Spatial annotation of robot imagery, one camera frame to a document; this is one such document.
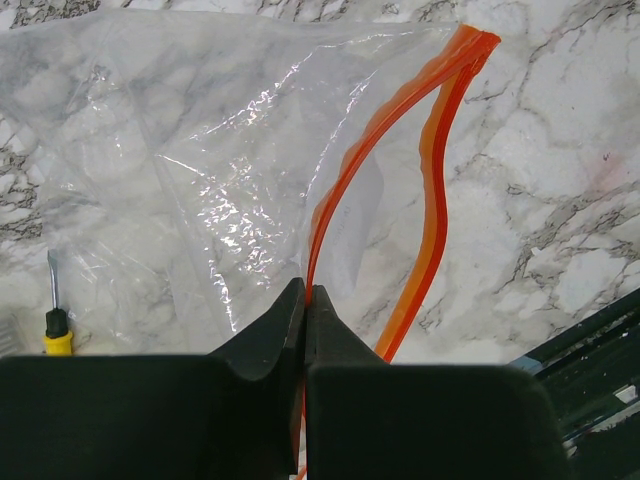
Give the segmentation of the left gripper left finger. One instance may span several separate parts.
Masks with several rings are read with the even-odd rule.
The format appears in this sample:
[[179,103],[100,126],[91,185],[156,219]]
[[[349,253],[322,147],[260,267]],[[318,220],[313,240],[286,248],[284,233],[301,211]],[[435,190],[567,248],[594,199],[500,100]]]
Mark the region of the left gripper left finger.
[[305,286],[208,354],[1,363],[5,479],[285,479],[298,465]]

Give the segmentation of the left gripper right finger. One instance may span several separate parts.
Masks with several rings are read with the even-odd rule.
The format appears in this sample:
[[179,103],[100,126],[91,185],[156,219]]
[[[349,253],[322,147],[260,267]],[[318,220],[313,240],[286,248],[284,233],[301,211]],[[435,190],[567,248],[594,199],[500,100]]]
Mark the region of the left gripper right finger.
[[564,479],[550,401],[509,366],[390,365],[337,316],[325,288],[307,309],[311,479]]

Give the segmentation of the clear zip top bag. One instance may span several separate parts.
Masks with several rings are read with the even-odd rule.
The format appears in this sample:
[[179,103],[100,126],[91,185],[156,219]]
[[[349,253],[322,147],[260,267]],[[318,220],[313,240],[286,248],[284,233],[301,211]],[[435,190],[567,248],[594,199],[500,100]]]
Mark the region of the clear zip top bag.
[[306,327],[313,283],[344,289],[358,272],[382,187],[366,159],[435,94],[423,239],[373,351],[387,360],[444,250],[452,120],[499,42],[465,24],[127,10],[4,33],[1,110],[49,167],[73,332],[72,356],[15,356],[208,354],[297,278]]

